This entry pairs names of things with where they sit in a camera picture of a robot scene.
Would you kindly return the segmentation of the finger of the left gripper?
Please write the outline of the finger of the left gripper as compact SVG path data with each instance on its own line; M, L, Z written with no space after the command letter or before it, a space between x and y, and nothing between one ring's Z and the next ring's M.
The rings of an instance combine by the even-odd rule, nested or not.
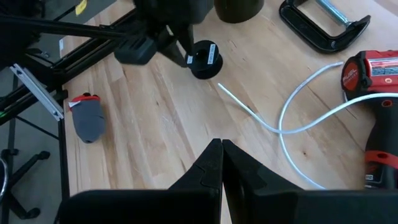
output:
M191 24L183 24L178 33L178 41L184 48L187 54L192 55L194 38L193 38L193 26Z
M158 38L158 52L180 67L186 67L185 59L177 46L177 39L170 34Z

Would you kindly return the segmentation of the red black cordless drill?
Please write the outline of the red black cordless drill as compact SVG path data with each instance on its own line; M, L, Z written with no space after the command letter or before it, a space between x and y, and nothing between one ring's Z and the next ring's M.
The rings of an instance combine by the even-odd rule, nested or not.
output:
M398 50L365 50L350 57L341 73L348 100L398 93ZM398 97L364 100L375 116L365 147L365 187L398 189Z

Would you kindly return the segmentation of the silver aluminium bar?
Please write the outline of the silver aluminium bar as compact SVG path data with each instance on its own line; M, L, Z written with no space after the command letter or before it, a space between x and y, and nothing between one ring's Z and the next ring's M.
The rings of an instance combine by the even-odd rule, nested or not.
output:
M40 84L38 79L36 79L36 77L34 77L34 75L27 68L24 68L17 63L9 68L57 121L64 119L62 107L55 101L50 93Z

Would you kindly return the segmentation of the black cord spool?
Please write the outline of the black cord spool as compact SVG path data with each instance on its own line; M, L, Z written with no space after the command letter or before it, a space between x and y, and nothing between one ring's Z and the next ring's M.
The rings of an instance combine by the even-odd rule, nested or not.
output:
M207 80L217 75L222 66L223 58L218 46L210 40L201 40L193 46L192 55L185 55L187 67L200 80Z

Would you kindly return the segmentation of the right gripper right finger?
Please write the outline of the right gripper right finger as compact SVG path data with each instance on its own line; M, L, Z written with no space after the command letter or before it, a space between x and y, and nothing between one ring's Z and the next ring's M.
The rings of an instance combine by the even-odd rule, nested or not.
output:
M230 140L223 140L223 183L233 224L293 224L300 187Z

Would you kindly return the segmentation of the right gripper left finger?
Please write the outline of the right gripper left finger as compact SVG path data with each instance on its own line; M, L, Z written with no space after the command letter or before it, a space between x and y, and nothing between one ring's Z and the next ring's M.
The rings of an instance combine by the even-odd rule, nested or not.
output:
M220 224L222 199L223 145L212 139L170 190L181 190L176 199L177 218L183 224Z

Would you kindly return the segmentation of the black office chair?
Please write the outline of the black office chair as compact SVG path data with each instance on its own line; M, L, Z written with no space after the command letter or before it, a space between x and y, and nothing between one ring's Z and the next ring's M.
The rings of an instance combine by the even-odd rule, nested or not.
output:
M41 210L39 208L32 208L27 211L12 194L12 188L18 181L35 165L37 161L47 160L50 157L48 151L41 151L34 154L23 166L13 172L14 156L17 156L19 150L15 145L16 119L12 118L9 125L9 137L7 148L1 151L0 164L4 171L4 184L1 189L2 197L0 199L1 218L0 224L9 224L9 212L12 211L21 220L28 220L37 218Z

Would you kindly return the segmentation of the black C-clamp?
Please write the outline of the black C-clamp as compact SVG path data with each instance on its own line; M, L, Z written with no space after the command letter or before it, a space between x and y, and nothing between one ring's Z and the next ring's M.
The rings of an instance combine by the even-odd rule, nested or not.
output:
M358 21L351 21L329 0L315 0L338 24L345 27L341 34L331 36L298 9L306 1L285 0L279 7L279 16L307 45L321 54L335 54L347 49L371 20L371 16L367 15Z

